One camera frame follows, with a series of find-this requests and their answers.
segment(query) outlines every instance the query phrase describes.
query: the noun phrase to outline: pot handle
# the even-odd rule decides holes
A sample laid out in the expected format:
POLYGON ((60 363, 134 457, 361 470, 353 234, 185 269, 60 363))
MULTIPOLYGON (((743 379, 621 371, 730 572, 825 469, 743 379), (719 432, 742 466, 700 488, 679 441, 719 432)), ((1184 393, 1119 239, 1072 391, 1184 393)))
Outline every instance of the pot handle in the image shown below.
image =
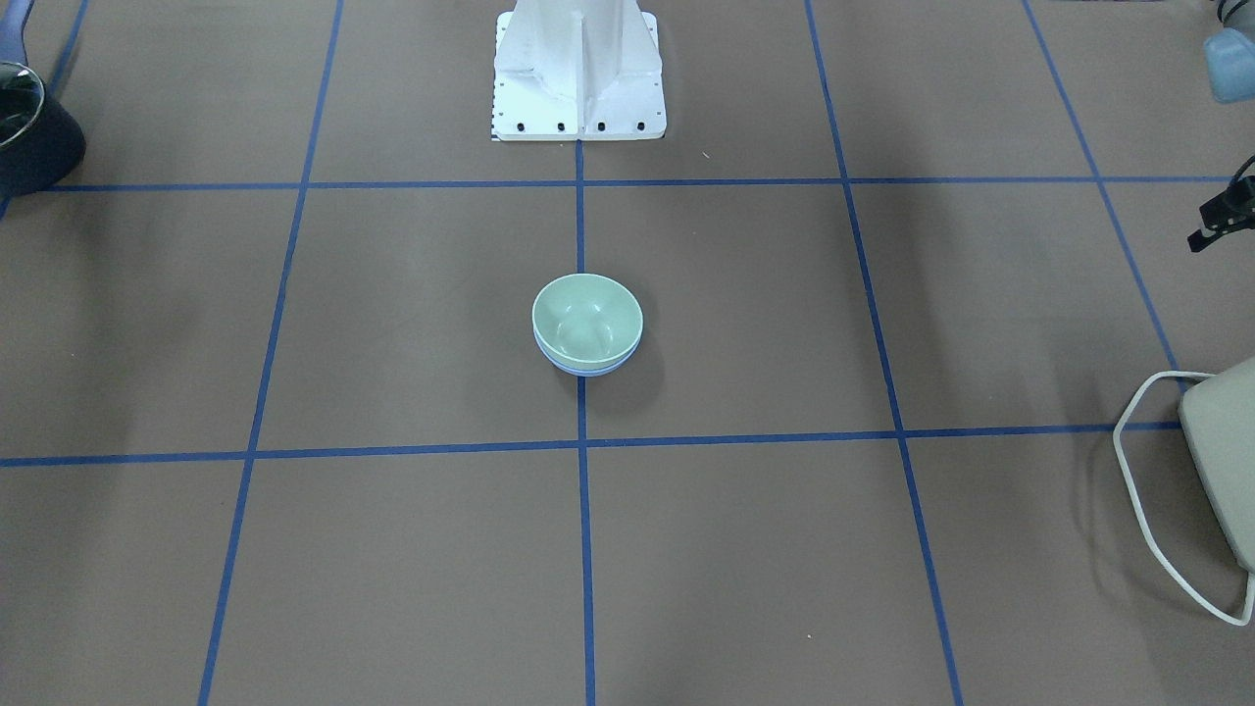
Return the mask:
POLYGON ((0 61, 26 64, 26 43, 21 34, 26 29, 26 18, 35 0, 9 0, 9 9, 0 19, 0 61))

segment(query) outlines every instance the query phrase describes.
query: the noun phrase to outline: green bowl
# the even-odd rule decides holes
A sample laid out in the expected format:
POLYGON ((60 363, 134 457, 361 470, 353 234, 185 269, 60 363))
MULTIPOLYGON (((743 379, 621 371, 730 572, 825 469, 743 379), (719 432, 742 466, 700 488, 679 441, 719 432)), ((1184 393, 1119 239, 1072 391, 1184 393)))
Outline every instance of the green bowl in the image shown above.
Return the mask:
POLYGON ((594 273, 558 277, 532 303, 532 331, 560 369, 592 372, 631 356, 645 329, 640 302, 617 281, 594 273))

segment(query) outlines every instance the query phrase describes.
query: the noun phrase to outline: white cable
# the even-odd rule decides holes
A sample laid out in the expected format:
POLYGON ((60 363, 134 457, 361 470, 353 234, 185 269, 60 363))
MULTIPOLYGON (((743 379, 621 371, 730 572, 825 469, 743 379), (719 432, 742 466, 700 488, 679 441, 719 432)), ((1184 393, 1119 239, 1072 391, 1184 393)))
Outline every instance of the white cable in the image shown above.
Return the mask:
POLYGON ((1133 514, 1137 515, 1137 524, 1142 528, 1142 537, 1146 539, 1146 545, 1151 548, 1151 554, 1155 554, 1155 558, 1160 561, 1160 564, 1167 569, 1168 576, 1176 579, 1177 586, 1185 589, 1185 592, 1190 594, 1190 598, 1194 598, 1199 606, 1202 606, 1209 613, 1231 626, 1242 627, 1251 622, 1251 607, 1255 606, 1255 572, 1247 572, 1246 604, 1245 608, 1242 608, 1240 618, 1230 616, 1220 608, 1216 608, 1210 601, 1204 598, 1202 594, 1195 591, 1194 587, 1190 586, 1190 582, 1185 581, 1185 577, 1181 576, 1181 572, 1176 571, 1172 562, 1168 562, 1168 558, 1163 556, 1163 552, 1160 549, 1160 544, 1155 542, 1155 535, 1151 534, 1151 525, 1146 524, 1146 513, 1142 510, 1142 499, 1137 495, 1137 487, 1133 484, 1133 474, 1128 470, 1128 460, 1124 458, 1124 448, 1121 446, 1119 443, 1119 435, 1124 431, 1124 425, 1128 424, 1128 419, 1133 416, 1133 410, 1137 409, 1137 405, 1142 401, 1142 396, 1146 395, 1146 391, 1150 390, 1150 387, 1157 381, 1163 379, 1207 380, 1210 377, 1212 377, 1210 374, 1188 374, 1181 371, 1155 374, 1142 384, 1142 387, 1137 389, 1137 393, 1133 395, 1133 401, 1128 404, 1128 409, 1124 410, 1119 421, 1116 423, 1116 429, 1112 431, 1112 441, 1116 445, 1116 459, 1119 461, 1119 470, 1124 474, 1124 485, 1128 487, 1128 499, 1133 503, 1133 514))

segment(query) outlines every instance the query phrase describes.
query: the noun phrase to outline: grid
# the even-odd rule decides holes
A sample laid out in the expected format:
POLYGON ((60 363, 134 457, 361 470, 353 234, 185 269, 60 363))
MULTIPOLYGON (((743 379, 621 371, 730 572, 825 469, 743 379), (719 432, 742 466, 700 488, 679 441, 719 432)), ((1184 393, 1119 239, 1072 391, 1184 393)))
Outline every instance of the grid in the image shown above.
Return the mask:
MULTIPOLYGON (((120 465, 120 464, 166 464, 183 461, 237 461, 242 463, 238 495, 236 500, 233 519, 230 530, 227 556, 222 569, 221 587, 213 617, 210 643, 206 651, 205 670, 201 683, 198 703, 210 703, 213 685, 215 663, 217 658, 218 642, 222 633, 222 624, 230 604, 231 579, 238 547, 241 528, 246 517, 248 500, 248 488, 252 478, 254 464, 259 460, 276 459, 323 459, 323 458, 363 458, 363 456, 405 456, 405 455, 438 455, 438 454, 478 454, 478 453, 526 453, 543 450, 575 450, 579 454, 579 484, 580 484, 580 515, 581 515, 581 548, 584 567, 584 621, 585 621, 585 690, 586 700, 594 706, 596 700, 596 667, 594 655, 594 577, 592 577, 592 552, 594 538, 591 533, 591 513, 589 494, 589 450, 610 448, 645 448, 645 446, 704 446, 704 445, 743 445, 743 444, 807 444, 807 443, 840 443, 840 441, 866 441, 866 440, 892 440, 896 441, 901 458, 902 472, 910 494, 911 508, 915 517, 916 532, 921 559, 924 563, 929 589, 932 598, 932 608, 936 618, 936 628, 943 646, 946 670, 950 680, 954 703, 961 706, 964 702, 960 686, 960 670, 956 665, 954 652, 946 627, 945 609, 934 567, 932 553, 929 545, 927 525, 921 508, 919 492, 916 489, 911 455, 907 446, 914 439, 941 439, 941 438, 980 438, 980 436, 1019 436, 1019 435, 1074 435, 1109 433, 1113 425, 1045 425, 1045 426, 1003 426, 1003 428, 955 428, 955 429, 910 429, 902 423, 902 415, 895 387, 890 350, 886 345, 881 329, 880 313, 877 310, 873 273, 868 265, 863 247, 862 233, 853 186, 857 184, 924 184, 924 183, 1091 183, 1102 198, 1111 221, 1112 231, 1118 240, 1130 271, 1137 283, 1146 313, 1150 317, 1162 346, 1163 357, 1168 367, 1177 366, 1176 356, 1167 332, 1156 312, 1150 290, 1147 288, 1136 257, 1127 241, 1124 228, 1112 204, 1107 191, 1108 183, 1190 183, 1227 182, 1226 176, 1212 174, 1181 174, 1181 176, 1107 176, 1103 174, 1091 152, 1086 139, 1081 120, 1073 109, 1072 100, 1064 87, 1064 82, 1052 58, 1050 49, 1044 34, 1038 24, 1037 16, 1029 0, 1020 0, 1025 20, 1030 24, 1040 48, 1042 59, 1045 61, 1058 97, 1067 110, 1076 138, 1089 167, 1089 176, 939 176, 939 177, 857 177, 848 173, 846 154, 842 145, 841 130, 838 127, 840 105, 835 105, 828 88, 827 71, 825 69, 823 48, 821 46, 817 21, 811 0, 802 0, 806 9, 808 30, 814 54, 814 69, 818 71, 820 85, 823 93, 823 102, 827 109, 828 125, 832 133, 832 147, 837 161, 838 177, 817 178, 674 178, 674 179, 592 179, 585 177, 585 149, 581 142, 574 144, 575 178, 572 179, 523 179, 523 181, 315 181, 311 178, 314 158, 319 143, 319 129, 323 109, 326 100, 328 85, 335 66, 336 41, 340 31, 340 21, 344 14, 345 0, 336 0, 335 14, 331 23, 330 39, 325 51, 323 78, 314 117, 309 129, 309 140, 305 154, 301 178, 297 182, 230 182, 230 183, 112 183, 112 184, 60 184, 54 186, 54 192, 127 192, 127 191, 291 191, 296 194, 296 204, 291 218, 291 228, 284 256, 282 271, 279 280, 279 290, 275 298, 274 313, 270 325, 270 335, 262 364, 261 380, 257 386, 256 408, 254 411, 252 426, 246 449, 237 451, 212 451, 212 453, 173 453, 173 454, 127 454, 127 455, 83 455, 83 456, 41 456, 41 458, 0 458, 0 469, 16 468, 50 468, 50 466, 77 466, 77 465, 120 465), (305 209, 306 196, 311 189, 382 189, 382 188, 518 188, 518 187, 562 187, 575 192, 575 262, 576 271, 585 271, 585 193, 589 188, 631 188, 631 187, 670 187, 670 186, 813 186, 827 184, 840 187, 845 194, 848 211, 850 226, 852 228, 855 248, 858 256, 858 266, 866 292, 867 313, 871 320, 876 349, 880 357, 880 367, 884 376, 885 394, 892 418, 892 429, 880 431, 831 431, 813 434, 763 434, 763 435, 719 435, 719 436, 659 436, 659 438, 629 438, 629 439, 596 439, 590 438, 587 430, 587 404, 586 385, 584 379, 577 381, 577 436, 570 440, 550 441, 518 441, 518 443, 493 443, 493 444, 429 444, 412 446, 368 446, 368 448, 324 448, 324 449, 259 449, 259 439, 266 411, 266 398, 270 389, 270 376, 275 361, 275 351, 281 335, 281 324, 286 301, 287 280, 292 267, 294 255, 299 243, 301 218, 305 209)), ((56 69, 50 80, 50 89, 56 90, 67 66, 69 65, 75 40, 83 26, 90 6, 90 0, 82 0, 78 14, 69 35, 69 40, 61 51, 56 69)), ((0 218, 9 202, 0 202, 0 218)), ((1175 423, 1142 423, 1128 426, 1130 431, 1162 431, 1176 430, 1180 425, 1175 423)))

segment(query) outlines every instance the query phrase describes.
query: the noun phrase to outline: white mounting bracket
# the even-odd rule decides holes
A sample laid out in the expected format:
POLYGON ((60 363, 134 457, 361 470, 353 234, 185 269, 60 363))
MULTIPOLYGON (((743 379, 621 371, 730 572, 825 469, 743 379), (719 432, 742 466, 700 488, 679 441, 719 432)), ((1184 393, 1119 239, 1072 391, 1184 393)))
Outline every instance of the white mounting bracket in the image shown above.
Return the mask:
POLYGON ((658 19, 636 0, 518 0, 497 18, 492 137, 656 139, 658 19))

